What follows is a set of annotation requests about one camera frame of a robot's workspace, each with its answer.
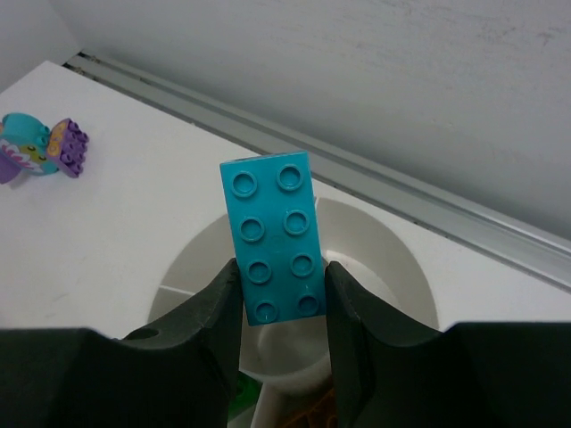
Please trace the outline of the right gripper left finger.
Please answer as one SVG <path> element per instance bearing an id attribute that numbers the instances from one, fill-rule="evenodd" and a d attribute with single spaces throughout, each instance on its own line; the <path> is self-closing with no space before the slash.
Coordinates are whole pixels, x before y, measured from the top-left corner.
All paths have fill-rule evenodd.
<path id="1" fill-rule="evenodd" d="M 237 264 L 122 339 L 77 328 L 1 332 L 4 427 L 223 427 L 243 321 Z"/>

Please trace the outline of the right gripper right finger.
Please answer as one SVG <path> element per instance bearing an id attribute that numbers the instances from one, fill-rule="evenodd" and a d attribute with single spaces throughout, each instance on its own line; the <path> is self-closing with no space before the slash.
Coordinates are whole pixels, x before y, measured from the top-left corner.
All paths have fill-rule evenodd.
<path id="1" fill-rule="evenodd" d="M 342 427 L 567 427 L 566 322 L 462 322 L 438 331 L 325 272 Z"/>

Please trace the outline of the green lego brick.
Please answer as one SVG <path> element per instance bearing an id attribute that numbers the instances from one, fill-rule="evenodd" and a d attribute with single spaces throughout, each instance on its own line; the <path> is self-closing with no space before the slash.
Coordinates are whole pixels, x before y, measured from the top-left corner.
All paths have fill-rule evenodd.
<path id="1" fill-rule="evenodd" d="M 228 419 L 243 413 L 246 409 L 254 406 L 261 392 L 261 384 L 249 375 L 239 372 L 236 384 L 236 396 L 228 408 Z"/>

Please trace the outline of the orange brown lego piece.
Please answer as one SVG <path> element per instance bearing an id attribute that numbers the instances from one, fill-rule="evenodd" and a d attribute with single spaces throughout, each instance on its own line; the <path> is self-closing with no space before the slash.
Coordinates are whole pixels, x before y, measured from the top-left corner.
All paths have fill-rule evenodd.
<path id="1" fill-rule="evenodd" d="M 338 415 L 335 388 L 331 387 L 314 403 L 287 417 L 280 424 L 284 428 L 337 428 Z"/>

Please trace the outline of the teal lego brick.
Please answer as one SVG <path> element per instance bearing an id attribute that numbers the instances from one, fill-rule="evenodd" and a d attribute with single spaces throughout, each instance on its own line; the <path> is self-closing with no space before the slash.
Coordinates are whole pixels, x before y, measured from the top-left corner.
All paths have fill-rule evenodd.
<path id="1" fill-rule="evenodd" d="M 308 153 L 232 160 L 219 169 L 249 325 L 323 315 L 324 268 Z"/>

